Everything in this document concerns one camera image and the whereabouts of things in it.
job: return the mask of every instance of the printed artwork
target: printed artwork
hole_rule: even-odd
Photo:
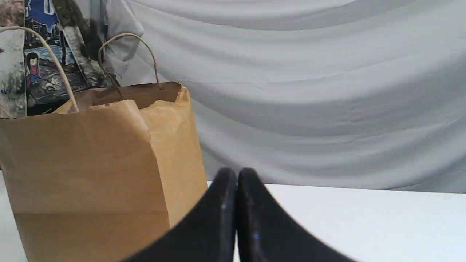
[[[0,0],[0,27],[23,26],[24,1]],[[23,58],[24,32],[6,31],[0,34],[0,117],[26,115],[26,84]]]
[[[65,70],[73,91],[87,89],[86,80],[76,64],[51,0],[26,0],[24,10],[25,27],[39,33],[47,41]],[[68,98],[50,54],[31,33],[25,34],[24,57],[29,107]]]

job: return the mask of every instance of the brown paper bag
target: brown paper bag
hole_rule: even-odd
[[[119,261],[175,225],[206,190],[189,93],[170,82],[75,97],[48,50],[69,103],[0,119],[0,166],[27,258]]]

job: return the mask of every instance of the white tabletop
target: white tabletop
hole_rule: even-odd
[[[465,260],[466,195],[281,185],[267,188],[308,231],[357,261]],[[8,262],[26,261],[2,178],[0,257]]]

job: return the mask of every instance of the paper bag handle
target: paper bag handle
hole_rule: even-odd
[[[110,43],[112,43],[113,41],[117,40],[117,39],[120,39],[124,36],[132,36],[132,37],[135,37],[137,39],[139,39],[139,41],[141,41],[146,47],[147,49],[149,50],[149,52],[151,53],[151,56],[152,56],[152,59],[154,60],[154,71],[155,71],[155,78],[157,79],[157,85],[160,87],[160,81],[158,80],[158,73],[157,73],[157,61],[155,60],[155,56],[154,56],[154,53],[152,52],[152,49],[149,47],[148,44],[146,44],[146,42],[144,42],[144,40],[142,40],[141,37],[139,37],[139,35],[137,34],[133,34],[133,33],[121,33],[121,34],[118,34],[118,35],[115,35],[114,37],[110,38],[108,41],[106,41],[100,48],[99,48],[99,65],[100,67],[102,68],[102,70],[104,71],[104,73],[107,75],[107,77],[109,79],[111,79],[112,83],[113,83],[113,86],[114,87],[117,87],[118,85],[114,82],[113,80],[113,77],[107,72],[107,70],[103,67],[102,65],[102,51],[104,49],[104,47],[108,46]]]
[[[50,48],[50,46],[47,44],[47,42],[42,38],[42,36],[35,32],[34,30],[26,27],[0,27],[0,33],[3,33],[5,31],[9,30],[24,30],[26,32],[29,32],[33,34],[39,41],[41,41],[42,45],[47,49],[48,53],[50,54],[50,57],[54,61],[55,65],[57,66],[58,71],[60,72],[60,75],[63,78],[63,83],[65,84],[66,91],[68,92],[69,98],[71,99],[71,102],[73,103],[74,108],[76,111],[79,111],[78,104],[76,103],[75,95],[73,94],[73,90],[71,89],[71,86],[68,81],[68,77],[65,74],[65,71],[63,70],[62,65],[60,64],[60,61],[58,61],[58,58],[55,56],[54,52]],[[11,118],[11,115],[8,113],[8,111],[5,110],[5,108],[2,106],[2,109],[7,113],[8,117]]]

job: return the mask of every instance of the black object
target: black object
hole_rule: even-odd
[[[125,262],[232,262],[236,174],[220,169],[196,206],[172,230]]]
[[[240,172],[236,205],[241,262],[354,262],[298,225],[254,169]]]

